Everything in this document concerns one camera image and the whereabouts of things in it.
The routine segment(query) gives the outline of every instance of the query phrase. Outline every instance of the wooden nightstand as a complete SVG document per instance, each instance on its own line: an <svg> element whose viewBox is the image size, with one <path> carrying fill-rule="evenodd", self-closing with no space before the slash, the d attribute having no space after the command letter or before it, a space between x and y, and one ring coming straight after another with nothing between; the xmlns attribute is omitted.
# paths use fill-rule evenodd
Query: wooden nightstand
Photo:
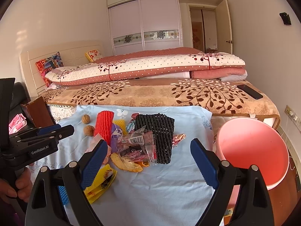
<svg viewBox="0 0 301 226"><path fill-rule="evenodd" d="M54 125L47 110L43 97L29 99L21 103L21 108L35 127L48 127Z"/></svg>

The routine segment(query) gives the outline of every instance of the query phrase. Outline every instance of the light blue tablecloth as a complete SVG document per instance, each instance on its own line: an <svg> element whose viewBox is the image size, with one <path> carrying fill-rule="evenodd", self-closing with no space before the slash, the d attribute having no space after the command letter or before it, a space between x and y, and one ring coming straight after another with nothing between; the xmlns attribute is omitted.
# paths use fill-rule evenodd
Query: light blue tablecloth
<svg viewBox="0 0 301 226"><path fill-rule="evenodd" d="M81 117L88 114L95 126L96 116L103 110L113 111L114 119L124 118L128 123L131 114L162 113L175 119L175 134L185 133L186 139L172 150L171 163L144 168L140 173L118 169L110 188L92 207L103 225L122 226L194 226L204 212L212 195L190 153L190 141L198 138L208 149L213 142L210 125L211 112L199 106L187 107L121 107L77 106L69 118L62 119L61 126L73 125L71 137L61 140L59 151L39 160L32 168L33 179L43 165L51 169L77 161L88 147L91 137L84 136ZM70 204L66 206L70 223L78 225Z"/></svg>

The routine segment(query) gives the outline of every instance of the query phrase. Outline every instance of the pink trash bin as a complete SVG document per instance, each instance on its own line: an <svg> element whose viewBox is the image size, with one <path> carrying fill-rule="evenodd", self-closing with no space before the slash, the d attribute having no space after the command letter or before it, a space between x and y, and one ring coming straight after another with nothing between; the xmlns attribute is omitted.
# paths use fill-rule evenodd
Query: pink trash bin
<svg viewBox="0 0 301 226"><path fill-rule="evenodd" d="M285 177L289 155L285 142L270 126L251 118L227 121L216 138L216 155L234 167L259 167L268 190L276 187ZM235 185L228 208L235 206L239 185Z"/></svg>

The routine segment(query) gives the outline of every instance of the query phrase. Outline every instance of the white headboard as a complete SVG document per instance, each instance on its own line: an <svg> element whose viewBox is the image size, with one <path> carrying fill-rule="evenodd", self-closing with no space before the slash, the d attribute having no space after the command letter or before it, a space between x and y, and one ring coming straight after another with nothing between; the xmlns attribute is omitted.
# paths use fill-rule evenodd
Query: white headboard
<svg viewBox="0 0 301 226"><path fill-rule="evenodd" d="M45 82L36 66L36 62L60 52L64 66L87 64L89 60L85 56L85 53L97 49L100 50L101 53L103 52L100 41L83 40L22 51L20 54L20 67L23 81L26 84L30 97L41 95L46 88Z"/></svg>

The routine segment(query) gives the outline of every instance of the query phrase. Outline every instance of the black smartphone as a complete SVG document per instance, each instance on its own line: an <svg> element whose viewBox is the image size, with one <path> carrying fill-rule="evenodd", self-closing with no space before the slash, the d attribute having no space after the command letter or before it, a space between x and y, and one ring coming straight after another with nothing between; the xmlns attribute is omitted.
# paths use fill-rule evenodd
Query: black smartphone
<svg viewBox="0 0 301 226"><path fill-rule="evenodd" d="M243 90L244 92L246 92L247 94L249 94L254 99L263 98L263 96L259 92L255 91L254 89L250 88L249 86L247 86L245 84L238 85L237 87L239 89Z"/></svg>

